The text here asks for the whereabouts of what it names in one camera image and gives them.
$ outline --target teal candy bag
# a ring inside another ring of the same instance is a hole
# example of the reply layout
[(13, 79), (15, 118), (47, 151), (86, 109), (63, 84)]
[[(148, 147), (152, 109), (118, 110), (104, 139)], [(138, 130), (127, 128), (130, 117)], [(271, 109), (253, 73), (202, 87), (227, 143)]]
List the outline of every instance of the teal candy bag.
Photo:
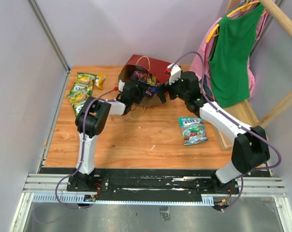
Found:
[(184, 145), (194, 145), (208, 140), (204, 120), (199, 117), (179, 117), (181, 133), (185, 139)]

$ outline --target pink shirt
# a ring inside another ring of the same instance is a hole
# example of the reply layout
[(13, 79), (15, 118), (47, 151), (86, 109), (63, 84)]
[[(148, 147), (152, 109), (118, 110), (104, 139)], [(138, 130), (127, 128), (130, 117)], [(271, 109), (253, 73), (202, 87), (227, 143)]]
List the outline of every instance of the pink shirt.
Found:
[[(237, 13), (235, 13), (233, 16), (231, 16), (231, 18), (237, 18), (239, 16), (242, 16), (246, 13), (248, 13), (249, 11), (251, 11), (252, 9), (254, 9), (254, 7), (251, 7), (251, 9), (249, 9), (248, 11), (242, 12), (239, 11)], [(265, 25), (265, 21), (267, 18), (267, 13), (265, 15), (263, 15), (258, 22), (258, 26), (257, 26), (257, 38), (256, 40), (259, 40), (260, 36), (261, 36), (261, 32), (262, 29)], [(209, 89), (211, 90), (211, 84), (210, 84), (210, 69), (209, 69), (209, 64), (208, 64), (208, 60), (209, 60), (209, 56), (213, 50), (213, 46), (214, 46), (214, 41), (215, 41), (215, 37), (212, 37), (210, 39), (210, 41), (208, 43), (206, 43), (206, 38), (209, 35), (210, 31), (215, 27), (215, 25), (221, 20), (222, 18), (219, 18), (212, 26), (211, 28), (208, 30), (207, 34), (205, 35), (200, 48), (198, 50), (198, 52), (202, 55), (203, 59), (204, 59), (204, 72), (206, 75), (206, 80), (207, 80), (207, 85), (209, 87)], [(202, 78), (202, 64), (201, 64), (201, 60), (198, 56), (195, 56), (189, 71), (193, 71), (195, 72), (196, 76), (199, 78), (199, 81)], [(248, 84), (249, 84), (249, 92), (250, 92), (250, 96), (252, 95), (253, 92), (253, 88), (254, 88), (254, 76), (249, 68), (249, 57), (248, 57), (248, 62), (247, 62), (247, 71), (248, 71)]]

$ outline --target red paper bag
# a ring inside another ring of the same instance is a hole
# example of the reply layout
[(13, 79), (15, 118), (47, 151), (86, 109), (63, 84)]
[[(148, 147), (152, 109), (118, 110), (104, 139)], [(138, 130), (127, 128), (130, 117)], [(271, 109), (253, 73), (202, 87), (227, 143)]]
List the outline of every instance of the red paper bag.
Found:
[[(133, 55), (123, 66), (119, 74), (118, 80), (122, 80), (123, 82), (130, 81), (130, 76), (136, 69), (136, 66), (141, 66), (149, 73), (154, 75), (157, 80), (162, 84), (167, 82), (170, 78), (170, 76), (165, 73), (167, 66), (169, 66), (170, 64), (171, 63), (169, 62), (150, 58), (147, 56)], [(155, 94), (152, 98), (144, 97), (139, 106), (149, 107), (160, 103), (161, 101), (159, 97)]]

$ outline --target gray floor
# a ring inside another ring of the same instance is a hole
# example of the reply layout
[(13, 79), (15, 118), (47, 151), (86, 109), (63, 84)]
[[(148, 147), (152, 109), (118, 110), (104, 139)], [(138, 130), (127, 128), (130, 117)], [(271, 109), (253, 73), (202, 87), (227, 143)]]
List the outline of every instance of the gray floor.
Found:
[(57, 203), (35, 207), (25, 232), (282, 232), (272, 198), (242, 198), (233, 208), (219, 213), (209, 206), (171, 206), (170, 220), (161, 218), (157, 205), (97, 204), (88, 210), (72, 210)]

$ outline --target gift bag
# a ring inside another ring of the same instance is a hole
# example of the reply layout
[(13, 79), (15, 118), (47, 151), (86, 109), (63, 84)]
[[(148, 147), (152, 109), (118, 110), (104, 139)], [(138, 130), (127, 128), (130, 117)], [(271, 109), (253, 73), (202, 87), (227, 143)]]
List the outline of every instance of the gift bag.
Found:
[(132, 76), (142, 78), (141, 82), (150, 83), (148, 91), (139, 106), (149, 107), (160, 104), (161, 101), (156, 94), (156, 87), (159, 84), (165, 83), (170, 76), (165, 73), (169, 62), (150, 58), (147, 56), (133, 55), (128, 62), (123, 66), (119, 74), (118, 81), (127, 82), (132, 80)]

